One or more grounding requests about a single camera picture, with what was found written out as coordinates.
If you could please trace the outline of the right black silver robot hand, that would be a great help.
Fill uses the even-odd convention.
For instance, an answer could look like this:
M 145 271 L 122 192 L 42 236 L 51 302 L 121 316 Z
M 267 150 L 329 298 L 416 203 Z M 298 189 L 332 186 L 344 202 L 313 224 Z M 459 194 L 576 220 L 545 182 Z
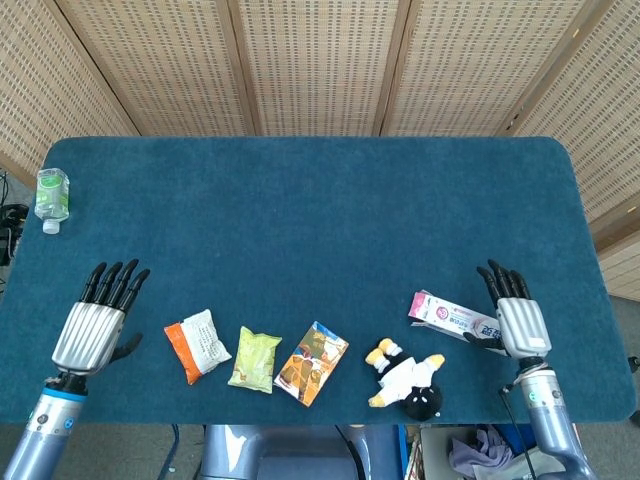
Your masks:
M 539 304 L 532 299 L 524 277 L 493 259 L 487 261 L 490 270 L 477 267 L 489 292 L 501 337 L 480 338 L 467 332 L 466 341 L 480 348 L 503 350 L 518 361 L 543 361 L 552 344 Z

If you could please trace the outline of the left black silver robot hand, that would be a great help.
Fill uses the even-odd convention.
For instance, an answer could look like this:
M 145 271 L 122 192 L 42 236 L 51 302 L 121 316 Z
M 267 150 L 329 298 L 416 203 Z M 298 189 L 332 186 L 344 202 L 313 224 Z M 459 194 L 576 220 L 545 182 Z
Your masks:
M 150 271 L 136 272 L 139 261 L 102 262 L 91 272 L 80 298 L 69 311 L 51 360 L 57 369 L 76 376 L 92 376 L 129 356 L 143 339 L 135 333 L 127 342 L 120 336 L 128 312 Z

